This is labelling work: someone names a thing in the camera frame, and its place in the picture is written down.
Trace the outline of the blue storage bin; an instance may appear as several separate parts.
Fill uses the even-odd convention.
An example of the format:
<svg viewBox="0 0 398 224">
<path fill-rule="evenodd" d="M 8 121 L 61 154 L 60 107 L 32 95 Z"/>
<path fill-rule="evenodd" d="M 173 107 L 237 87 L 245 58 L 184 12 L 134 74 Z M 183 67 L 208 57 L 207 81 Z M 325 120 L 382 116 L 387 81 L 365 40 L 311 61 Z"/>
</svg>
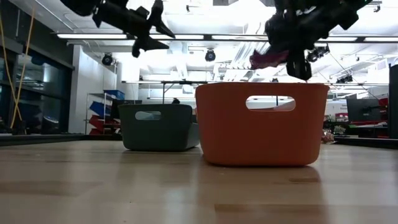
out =
<svg viewBox="0 0 398 224">
<path fill-rule="evenodd" d="M 125 94 L 122 91 L 119 90 L 103 90 L 104 93 L 110 95 L 112 98 L 115 98 L 117 100 L 124 100 L 125 99 Z"/>
<path fill-rule="evenodd" d="M 111 105 L 105 105 L 104 103 L 97 101 L 93 101 L 89 106 L 89 109 L 102 118 L 111 114 Z"/>
</svg>

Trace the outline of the dark blue plastic bin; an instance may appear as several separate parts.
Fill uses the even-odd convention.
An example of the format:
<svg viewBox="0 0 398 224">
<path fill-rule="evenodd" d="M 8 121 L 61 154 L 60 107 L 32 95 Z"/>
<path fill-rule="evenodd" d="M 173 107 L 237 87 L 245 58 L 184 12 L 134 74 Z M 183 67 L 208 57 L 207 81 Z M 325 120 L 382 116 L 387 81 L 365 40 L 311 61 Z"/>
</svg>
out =
<svg viewBox="0 0 398 224">
<path fill-rule="evenodd" d="M 118 109 L 123 144 L 131 151 L 185 152 L 200 144 L 189 105 L 120 105 Z"/>
</svg>

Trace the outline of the red storage bin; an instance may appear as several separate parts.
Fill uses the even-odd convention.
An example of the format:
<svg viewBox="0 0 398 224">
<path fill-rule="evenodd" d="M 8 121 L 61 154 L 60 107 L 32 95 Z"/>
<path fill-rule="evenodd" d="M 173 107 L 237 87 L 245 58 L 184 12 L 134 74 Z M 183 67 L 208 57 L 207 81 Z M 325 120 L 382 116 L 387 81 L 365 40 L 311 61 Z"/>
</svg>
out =
<svg viewBox="0 0 398 224">
<path fill-rule="evenodd" d="M 106 118 L 98 115 L 92 115 L 88 122 L 93 125 L 98 130 L 103 130 L 104 128 L 119 128 L 120 122 L 114 119 Z"/>
</svg>

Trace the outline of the black monitor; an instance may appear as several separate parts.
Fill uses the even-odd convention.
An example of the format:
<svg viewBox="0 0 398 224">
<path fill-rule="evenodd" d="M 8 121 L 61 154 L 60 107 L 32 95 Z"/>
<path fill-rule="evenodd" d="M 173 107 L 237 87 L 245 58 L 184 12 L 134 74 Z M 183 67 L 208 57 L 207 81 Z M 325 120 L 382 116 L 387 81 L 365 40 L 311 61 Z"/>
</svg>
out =
<svg viewBox="0 0 398 224">
<path fill-rule="evenodd" d="M 350 122 L 379 121 L 381 119 L 379 100 L 347 99 L 348 120 Z"/>
</svg>

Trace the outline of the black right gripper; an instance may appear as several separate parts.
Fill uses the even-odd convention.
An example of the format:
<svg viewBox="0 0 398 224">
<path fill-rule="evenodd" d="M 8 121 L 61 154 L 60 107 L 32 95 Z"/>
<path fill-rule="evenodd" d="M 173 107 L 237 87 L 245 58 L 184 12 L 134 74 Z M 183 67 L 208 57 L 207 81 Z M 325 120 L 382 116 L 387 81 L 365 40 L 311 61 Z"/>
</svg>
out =
<svg viewBox="0 0 398 224">
<path fill-rule="evenodd" d="M 286 11 L 274 14 L 265 24 L 265 34 L 270 47 L 268 53 L 290 51 L 287 57 L 287 74 L 307 81 L 312 68 L 305 59 L 304 49 L 311 49 L 316 41 L 330 33 L 330 8 L 315 7 L 309 12 L 297 14 Z"/>
</svg>

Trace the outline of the metal shelf rack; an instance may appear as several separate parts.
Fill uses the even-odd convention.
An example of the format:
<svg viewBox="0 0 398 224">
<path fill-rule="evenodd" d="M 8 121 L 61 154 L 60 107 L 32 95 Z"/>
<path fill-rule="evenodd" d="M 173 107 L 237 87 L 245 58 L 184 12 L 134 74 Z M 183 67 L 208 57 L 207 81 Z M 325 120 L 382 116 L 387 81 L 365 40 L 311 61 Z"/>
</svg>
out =
<svg viewBox="0 0 398 224">
<path fill-rule="evenodd" d="M 88 93 L 86 96 L 86 111 L 85 111 L 85 134 L 88 135 L 105 135 L 105 134 L 116 134 L 119 128 L 104 128 L 103 130 L 98 130 L 96 129 L 93 125 L 91 125 L 88 120 L 91 118 L 92 115 L 97 115 L 94 113 L 92 110 L 89 109 L 89 106 L 93 101 L 97 101 L 100 103 L 104 103 L 105 105 L 111 105 L 111 114 L 109 116 L 104 116 L 103 119 L 110 118 L 114 119 L 115 121 L 119 121 L 119 118 L 117 116 L 117 103 L 118 100 L 115 98 L 112 98 L 110 95 L 104 93 L 102 91 L 101 93 Z"/>
</svg>

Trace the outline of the black aluminium table frame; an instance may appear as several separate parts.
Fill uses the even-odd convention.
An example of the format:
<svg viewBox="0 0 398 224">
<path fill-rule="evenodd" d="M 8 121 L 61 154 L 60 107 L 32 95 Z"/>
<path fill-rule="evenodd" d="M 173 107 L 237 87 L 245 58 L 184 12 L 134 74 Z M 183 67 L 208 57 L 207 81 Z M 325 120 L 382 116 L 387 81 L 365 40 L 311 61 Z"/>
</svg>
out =
<svg viewBox="0 0 398 224">
<path fill-rule="evenodd" d="M 44 144 L 68 141 L 122 141 L 121 136 L 112 135 L 84 135 L 84 134 L 59 134 L 59 135 L 20 135 L 13 136 L 0 134 L 0 146 L 16 146 L 27 144 Z M 355 138 L 335 137 L 335 144 L 375 147 L 398 150 L 398 139 L 383 138 Z"/>
</svg>

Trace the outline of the orange plastic bin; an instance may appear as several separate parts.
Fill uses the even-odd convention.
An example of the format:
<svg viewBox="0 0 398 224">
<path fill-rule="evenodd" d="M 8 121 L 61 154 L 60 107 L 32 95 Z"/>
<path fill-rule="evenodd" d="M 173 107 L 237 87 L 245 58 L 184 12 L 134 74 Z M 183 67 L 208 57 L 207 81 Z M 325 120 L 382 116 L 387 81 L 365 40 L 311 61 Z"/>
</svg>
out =
<svg viewBox="0 0 398 224">
<path fill-rule="evenodd" d="M 204 158 L 222 166 L 305 166 L 320 153 L 329 87 L 321 83 L 212 83 L 196 89 Z M 251 96 L 290 96 L 284 110 L 250 110 Z"/>
</svg>

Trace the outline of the gold orange candy pack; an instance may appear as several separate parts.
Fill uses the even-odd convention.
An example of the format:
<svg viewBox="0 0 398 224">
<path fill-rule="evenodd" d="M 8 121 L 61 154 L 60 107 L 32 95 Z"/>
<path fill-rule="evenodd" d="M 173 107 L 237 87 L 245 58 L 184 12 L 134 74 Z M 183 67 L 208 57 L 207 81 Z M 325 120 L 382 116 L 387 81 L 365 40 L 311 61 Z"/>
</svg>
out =
<svg viewBox="0 0 398 224">
<path fill-rule="evenodd" d="M 321 141 L 323 144 L 333 144 L 335 142 L 334 135 L 331 132 L 323 130 L 322 134 Z"/>
</svg>

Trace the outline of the black panel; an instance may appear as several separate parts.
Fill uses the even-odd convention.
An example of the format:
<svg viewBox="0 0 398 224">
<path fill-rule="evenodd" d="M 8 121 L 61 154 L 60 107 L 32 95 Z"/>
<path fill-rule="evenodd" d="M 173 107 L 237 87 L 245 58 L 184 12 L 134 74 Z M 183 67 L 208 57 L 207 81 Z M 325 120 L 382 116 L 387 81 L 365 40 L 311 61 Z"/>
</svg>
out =
<svg viewBox="0 0 398 224">
<path fill-rule="evenodd" d="M 398 139 L 398 64 L 389 68 L 389 137 Z"/>
</svg>

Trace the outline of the purple candy pack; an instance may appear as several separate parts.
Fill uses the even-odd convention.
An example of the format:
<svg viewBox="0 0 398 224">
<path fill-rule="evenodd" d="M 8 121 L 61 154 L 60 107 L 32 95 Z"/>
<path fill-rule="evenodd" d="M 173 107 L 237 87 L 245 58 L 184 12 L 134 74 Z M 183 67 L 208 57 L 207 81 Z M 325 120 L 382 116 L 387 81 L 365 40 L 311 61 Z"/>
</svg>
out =
<svg viewBox="0 0 398 224">
<path fill-rule="evenodd" d="M 254 50 L 253 54 L 249 57 L 249 62 L 251 64 L 250 69 L 257 70 L 267 67 L 277 67 L 278 65 L 285 63 L 288 56 L 288 50 L 264 54 L 260 54 L 257 50 Z"/>
</svg>

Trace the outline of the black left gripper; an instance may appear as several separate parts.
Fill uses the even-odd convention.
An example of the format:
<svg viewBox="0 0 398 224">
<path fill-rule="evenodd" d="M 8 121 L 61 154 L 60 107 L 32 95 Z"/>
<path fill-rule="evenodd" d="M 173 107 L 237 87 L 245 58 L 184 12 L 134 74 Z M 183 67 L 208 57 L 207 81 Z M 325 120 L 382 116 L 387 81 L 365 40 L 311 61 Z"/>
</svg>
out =
<svg viewBox="0 0 398 224">
<path fill-rule="evenodd" d="M 127 8 L 129 0 L 99 0 L 99 3 L 93 9 L 93 21 L 97 28 L 101 23 L 105 22 L 115 28 L 122 30 L 125 34 L 135 35 L 134 44 L 132 46 L 132 56 L 138 58 L 141 54 L 140 50 L 164 50 L 169 46 L 153 39 L 149 36 L 139 37 L 148 34 L 150 25 L 155 27 L 160 34 L 175 38 L 175 34 L 162 21 L 162 13 L 164 11 L 163 0 L 155 0 L 150 16 L 149 11 L 140 6 L 137 9 Z"/>
</svg>

